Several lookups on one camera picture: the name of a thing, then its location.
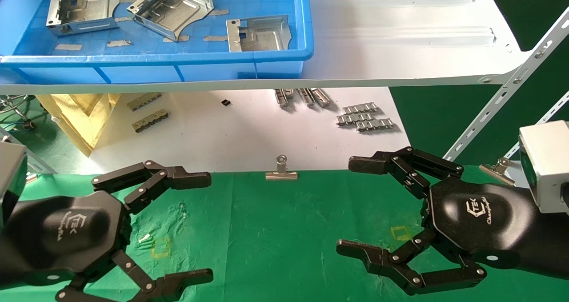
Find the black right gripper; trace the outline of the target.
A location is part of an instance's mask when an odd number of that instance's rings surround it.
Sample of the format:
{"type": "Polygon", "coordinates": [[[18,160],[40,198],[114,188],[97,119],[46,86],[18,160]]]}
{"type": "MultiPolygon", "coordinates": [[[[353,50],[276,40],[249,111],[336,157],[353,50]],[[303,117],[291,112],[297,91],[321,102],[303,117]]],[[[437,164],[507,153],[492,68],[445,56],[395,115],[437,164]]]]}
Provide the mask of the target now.
{"type": "Polygon", "coordinates": [[[568,215],[541,213],[529,189],[462,181],[462,166],[411,146],[352,156],[348,170],[390,174],[415,198],[427,199],[427,224],[436,232],[425,229],[394,253],[345,239],[336,243],[338,254],[361,260],[366,272],[391,279],[408,295],[477,286],[486,278],[477,263],[568,278],[568,215]],[[431,187],[421,172],[441,181],[431,187]],[[435,247],[459,267],[424,273],[411,269],[410,261],[433,246],[437,235],[435,247]]]}

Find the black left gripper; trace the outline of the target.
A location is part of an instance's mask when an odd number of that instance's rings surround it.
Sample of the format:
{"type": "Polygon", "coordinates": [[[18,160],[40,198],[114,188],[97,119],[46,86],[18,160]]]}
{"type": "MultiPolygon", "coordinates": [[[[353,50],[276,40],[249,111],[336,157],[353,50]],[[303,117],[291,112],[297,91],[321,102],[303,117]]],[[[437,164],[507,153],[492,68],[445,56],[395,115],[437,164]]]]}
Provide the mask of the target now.
{"type": "Polygon", "coordinates": [[[20,201],[1,231],[1,288],[69,281],[57,302],[110,302],[84,292],[115,264],[139,286],[131,302],[178,302],[186,288],[213,281],[211,268],[152,280],[124,252],[138,214],[165,191],[210,187],[208,172],[145,161],[93,178],[95,193],[20,201]],[[124,204],[112,193],[136,186],[124,204]]]}

